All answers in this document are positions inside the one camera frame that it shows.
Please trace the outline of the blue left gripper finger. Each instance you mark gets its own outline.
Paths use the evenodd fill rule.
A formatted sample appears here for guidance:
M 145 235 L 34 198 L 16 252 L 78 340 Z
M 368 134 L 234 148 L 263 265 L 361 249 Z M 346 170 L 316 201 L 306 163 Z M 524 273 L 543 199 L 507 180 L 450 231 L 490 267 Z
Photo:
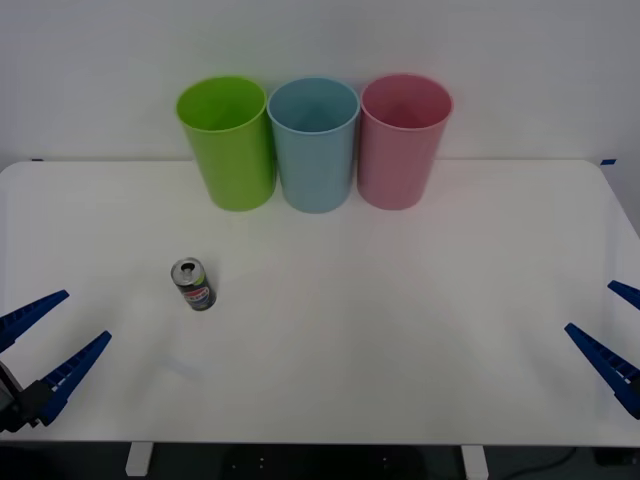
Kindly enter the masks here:
M 26 423 L 49 426 L 62 412 L 69 397 L 93 367 L 112 335 L 103 331 L 75 355 L 49 374 L 34 381 L 21 394 L 21 413 Z
M 60 290 L 3 315 L 0 320 L 0 352 L 11 347 L 23 333 L 68 297 L 66 290 Z

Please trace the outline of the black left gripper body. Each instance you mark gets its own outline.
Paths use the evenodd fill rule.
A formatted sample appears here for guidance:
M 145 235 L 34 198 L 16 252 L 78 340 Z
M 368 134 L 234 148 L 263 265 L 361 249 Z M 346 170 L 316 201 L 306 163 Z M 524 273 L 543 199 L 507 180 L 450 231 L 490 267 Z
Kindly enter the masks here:
M 28 423 L 22 402 L 23 388 L 10 369 L 1 364 L 1 431 L 18 432 Z

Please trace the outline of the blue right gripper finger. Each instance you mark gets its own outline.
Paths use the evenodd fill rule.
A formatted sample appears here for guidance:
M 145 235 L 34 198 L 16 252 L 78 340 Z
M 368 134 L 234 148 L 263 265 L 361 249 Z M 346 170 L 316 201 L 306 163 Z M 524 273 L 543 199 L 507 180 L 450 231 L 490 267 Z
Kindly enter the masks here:
M 618 402 L 632 417 L 638 419 L 639 369 L 573 323 L 567 324 L 564 330 L 607 383 Z
M 614 292 L 616 295 L 627 301 L 634 306 L 637 310 L 640 309 L 640 290 L 621 283 L 619 281 L 611 281 L 607 288 Z

